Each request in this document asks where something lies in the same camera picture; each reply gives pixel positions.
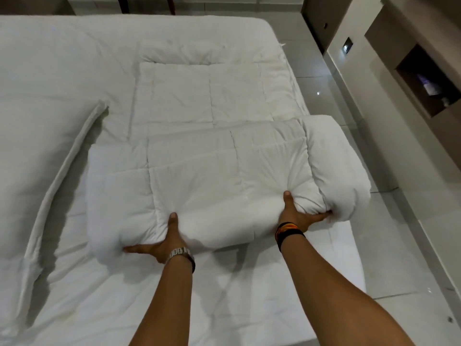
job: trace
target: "bed sheet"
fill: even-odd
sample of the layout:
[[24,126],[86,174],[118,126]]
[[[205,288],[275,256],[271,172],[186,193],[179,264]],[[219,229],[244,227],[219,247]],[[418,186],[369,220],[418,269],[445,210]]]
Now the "bed sheet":
[[[161,266],[127,256],[108,271],[91,254],[84,185],[91,143],[212,128],[201,123],[131,125],[141,40],[209,40],[258,51],[280,46],[267,22],[234,17],[0,17],[0,97],[97,97],[109,116],[96,125],[55,196],[44,231],[29,328],[5,345],[126,345],[150,302]],[[304,105],[294,81],[295,95]],[[308,234],[360,289],[360,258],[348,222]],[[273,238],[197,256],[190,345],[290,345],[314,337]]]

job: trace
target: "metal watch band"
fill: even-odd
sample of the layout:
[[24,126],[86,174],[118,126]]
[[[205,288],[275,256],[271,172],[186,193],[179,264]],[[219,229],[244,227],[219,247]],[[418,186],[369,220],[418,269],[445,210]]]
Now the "metal watch band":
[[195,260],[194,260],[194,257],[192,256],[192,253],[190,252],[190,250],[188,248],[177,248],[175,250],[173,250],[170,255],[168,255],[168,258],[166,259],[166,262],[165,262],[165,265],[170,261],[170,259],[173,257],[173,256],[176,256],[176,255],[182,255],[182,256],[185,256],[188,258],[188,260],[190,261],[190,263],[192,263],[192,273],[195,271]]

